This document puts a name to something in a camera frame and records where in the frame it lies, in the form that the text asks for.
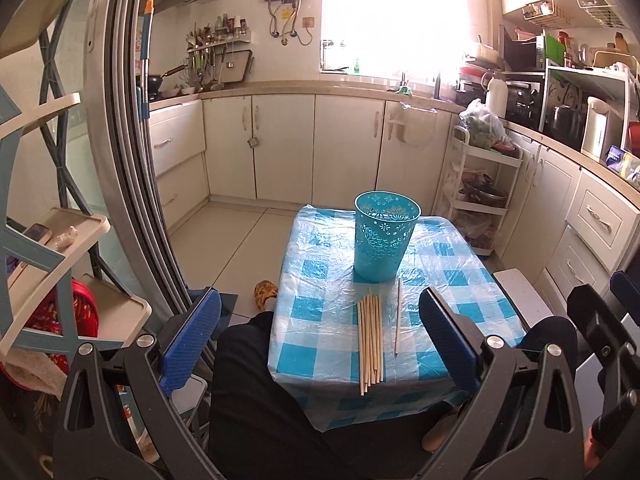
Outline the person's right hand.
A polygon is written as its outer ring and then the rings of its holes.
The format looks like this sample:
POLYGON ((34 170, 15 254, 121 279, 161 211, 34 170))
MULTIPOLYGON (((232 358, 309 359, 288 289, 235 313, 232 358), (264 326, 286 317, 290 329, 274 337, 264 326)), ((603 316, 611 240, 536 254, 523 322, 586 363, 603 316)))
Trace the person's right hand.
POLYGON ((585 470, 592 471, 596 468, 602 457, 606 451, 601 448, 599 442, 592 436, 591 432, 588 432, 588 436, 586 437, 584 444, 584 462, 585 462, 585 470))

